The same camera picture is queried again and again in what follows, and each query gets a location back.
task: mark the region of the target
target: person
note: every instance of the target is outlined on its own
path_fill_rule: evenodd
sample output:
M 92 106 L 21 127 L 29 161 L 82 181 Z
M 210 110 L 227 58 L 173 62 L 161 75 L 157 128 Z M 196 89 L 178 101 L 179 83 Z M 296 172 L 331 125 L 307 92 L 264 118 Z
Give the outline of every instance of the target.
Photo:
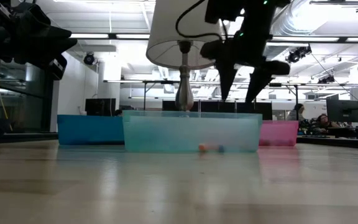
M 290 111 L 290 114 L 287 116 L 286 120 L 287 121 L 296 121 L 296 111 L 297 110 L 298 110 L 299 121 L 303 121 L 305 118 L 302 116 L 302 113 L 304 112 L 305 107 L 301 103 L 298 103 L 297 105 L 295 105 L 294 109 Z
M 340 128 L 340 125 L 338 125 L 335 122 L 329 121 L 328 116 L 326 114 L 322 114 L 318 116 L 317 123 L 315 127 L 315 131 L 326 133 L 328 131 L 328 128 Z
M 114 116 L 122 116 L 122 110 L 116 110 Z

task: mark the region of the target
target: pink bin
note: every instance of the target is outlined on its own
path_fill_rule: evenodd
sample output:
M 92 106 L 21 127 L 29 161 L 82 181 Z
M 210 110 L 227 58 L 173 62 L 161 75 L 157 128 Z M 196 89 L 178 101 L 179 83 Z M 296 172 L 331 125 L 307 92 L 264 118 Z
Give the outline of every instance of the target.
M 264 121 L 259 146 L 294 146 L 298 135 L 297 121 Z

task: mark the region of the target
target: lamp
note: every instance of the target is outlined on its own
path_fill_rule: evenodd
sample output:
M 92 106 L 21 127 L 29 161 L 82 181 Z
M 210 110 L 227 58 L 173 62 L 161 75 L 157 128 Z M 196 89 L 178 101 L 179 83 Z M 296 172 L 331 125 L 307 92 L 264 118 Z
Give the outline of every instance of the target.
M 184 38 L 175 30 L 178 17 L 194 5 L 197 0 L 156 0 L 152 27 L 146 57 L 154 64 L 179 69 L 180 84 L 175 103 L 183 111 L 193 107 L 193 94 L 189 78 L 190 70 L 199 70 L 213 65 L 203 58 L 200 50 L 204 43 L 217 40 L 209 35 L 197 38 Z M 190 11 L 179 23 L 178 29 L 185 35 L 205 33 L 220 34 L 219 24 L 204 22 L 207 1 Z

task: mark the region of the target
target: blue bin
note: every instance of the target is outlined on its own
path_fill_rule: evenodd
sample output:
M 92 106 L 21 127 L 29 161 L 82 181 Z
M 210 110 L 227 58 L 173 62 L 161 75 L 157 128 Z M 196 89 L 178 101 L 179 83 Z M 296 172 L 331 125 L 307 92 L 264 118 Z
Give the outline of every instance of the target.
M 122 117 L 58 115 L 61 145 L 124 144 Z
M 258 150 L 261 114 L 181 111 L 124 111 L 125 148 L 129 152 Z

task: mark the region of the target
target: white lamp shade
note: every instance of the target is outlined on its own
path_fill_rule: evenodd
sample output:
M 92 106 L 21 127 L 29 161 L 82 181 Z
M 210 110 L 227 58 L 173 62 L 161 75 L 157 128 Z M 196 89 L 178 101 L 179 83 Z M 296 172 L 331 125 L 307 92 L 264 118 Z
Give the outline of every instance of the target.
M 188 53 L 188 66 L 192 70 L 210 67 L 213 62 L 203 58 L 200 50 L 204 43 L 217 40 L 215 35 L 200 38 L 184 38 L 175 30 L 175 23 L 186 9 L 198 0 L 157 0 L 153 23 L 150 31 L 146 57 L 154 64 L 167 68 L 179 69 L 182 65 L 182 53 L 178 40 L 192 40 Z M 203 2 L 184 16 L 179 23 L 179 31 L 185 35 L 217 33 L 220 35 L 219 23 L 208 24 L 204 21 L 208 1 Z

